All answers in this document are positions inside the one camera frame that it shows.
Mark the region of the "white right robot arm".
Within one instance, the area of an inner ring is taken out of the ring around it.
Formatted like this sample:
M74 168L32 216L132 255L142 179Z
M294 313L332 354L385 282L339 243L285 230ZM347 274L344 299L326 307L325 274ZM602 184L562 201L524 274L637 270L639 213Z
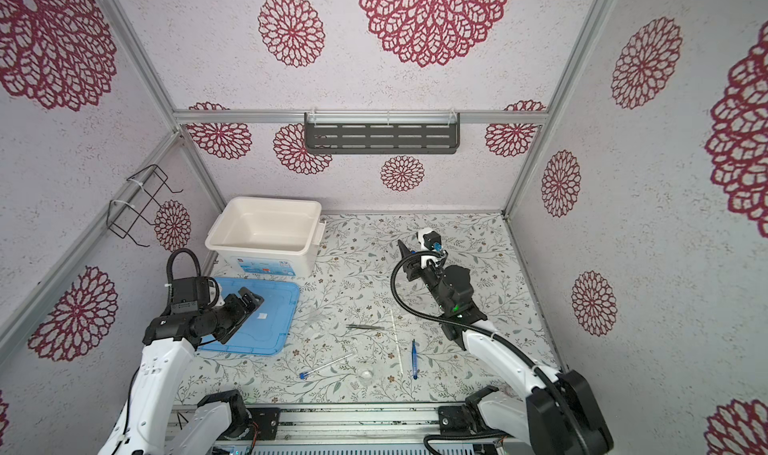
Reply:
M504 338L473 300L469 269L450 265L440 235L419 236L421 247L403 241L393 268L390 291L406 312L440 324L446 338L492 369L515 392L509 397L485 387L465 399L466 439L509 436L535 454L607 454L614 440L597 399L584 376L536 361ZM409 306L397 290L398 274L421 281L441 309L429 315Z

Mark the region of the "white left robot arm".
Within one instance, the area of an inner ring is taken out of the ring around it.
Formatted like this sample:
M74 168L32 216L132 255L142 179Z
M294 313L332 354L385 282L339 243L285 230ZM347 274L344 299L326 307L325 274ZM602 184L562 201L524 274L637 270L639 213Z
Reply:
M166 440L178 388L206 336L225 342L263 304L241 288L220 305L195 312L170 312L155 318L145 333L141 362L132 376L126 402L99 450L101 454L207 454L222 437L238 438L254 427L236 389L207 395L188 423Z

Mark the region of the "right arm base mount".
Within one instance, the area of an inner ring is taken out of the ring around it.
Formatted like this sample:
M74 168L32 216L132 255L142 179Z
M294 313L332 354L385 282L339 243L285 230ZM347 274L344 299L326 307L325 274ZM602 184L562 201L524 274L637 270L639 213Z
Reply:
M441 405L437 408L440 434L469 436L494 432L483 420L479 409L472 405Z

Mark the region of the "white plastic storage bin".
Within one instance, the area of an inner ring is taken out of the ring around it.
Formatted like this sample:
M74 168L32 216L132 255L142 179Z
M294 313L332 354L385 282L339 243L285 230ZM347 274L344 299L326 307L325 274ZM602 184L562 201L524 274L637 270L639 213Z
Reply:
M325 232L312 200L238 196L217 217L206 248L247 274L307 278Z

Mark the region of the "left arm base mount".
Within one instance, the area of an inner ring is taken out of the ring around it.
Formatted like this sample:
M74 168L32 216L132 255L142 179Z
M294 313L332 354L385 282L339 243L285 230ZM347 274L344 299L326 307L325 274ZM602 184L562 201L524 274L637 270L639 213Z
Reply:
M230 441L274 441L280 422L280 408L245 408L228 410L233 414L230 426L216 439L217 442Z

